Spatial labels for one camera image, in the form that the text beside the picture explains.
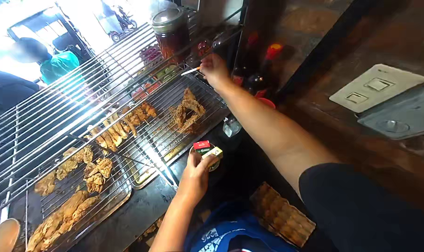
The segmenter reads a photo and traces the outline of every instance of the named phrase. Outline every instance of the metal lid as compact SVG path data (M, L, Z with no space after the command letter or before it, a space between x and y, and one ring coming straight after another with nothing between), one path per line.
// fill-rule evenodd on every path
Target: metal lid
M154 15L151 21L155 32L169 32L187 22L187 13L181 7L168 8Z

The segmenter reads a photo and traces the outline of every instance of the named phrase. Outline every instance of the brown liquid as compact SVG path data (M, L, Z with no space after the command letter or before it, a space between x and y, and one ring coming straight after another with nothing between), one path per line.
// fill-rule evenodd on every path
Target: brown liquid
M189 29L187 28L187 25L183 25L174 31L156 33L156 38L164 59L168 59L175 55L190 43ZM180 63L189 55L190 48L186 49L179 55L174 56L170 62Z

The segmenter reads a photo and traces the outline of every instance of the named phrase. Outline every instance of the wheel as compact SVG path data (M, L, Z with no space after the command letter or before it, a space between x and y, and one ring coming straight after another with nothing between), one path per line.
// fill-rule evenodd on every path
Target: wheel
M111 32L111 34L109 34L109 37L112 39L112 41L114 41L114 43L117 43L122 40L117 32Z

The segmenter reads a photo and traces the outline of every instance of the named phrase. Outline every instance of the glass jar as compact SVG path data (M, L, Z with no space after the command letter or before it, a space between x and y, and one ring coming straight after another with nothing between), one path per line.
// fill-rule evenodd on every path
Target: glass jar
M190 43L187 13L182 7L168 8L154 15L152 26L164 59L180 63L190 54L190 48L183 52Z

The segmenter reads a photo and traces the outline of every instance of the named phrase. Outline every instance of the person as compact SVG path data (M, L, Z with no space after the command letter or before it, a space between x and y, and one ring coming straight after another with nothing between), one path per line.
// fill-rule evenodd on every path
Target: person
M424 251L421 210L341 163L299 124L234 85L218 55L204 58L201 72L339 251ZM207 190L206 167L213 158L189 155L150 251L295 251L248 212L235 214L234 204L215 210L209 217L213 220L206 220L207 229L186 239L193 209Z
M24 63L40 62L42 80L51 84L80 65L70 51L51 55L47 47L34 38L20 38L14 45L14 56Z
M0 71L0 115L39 91L39 85Z

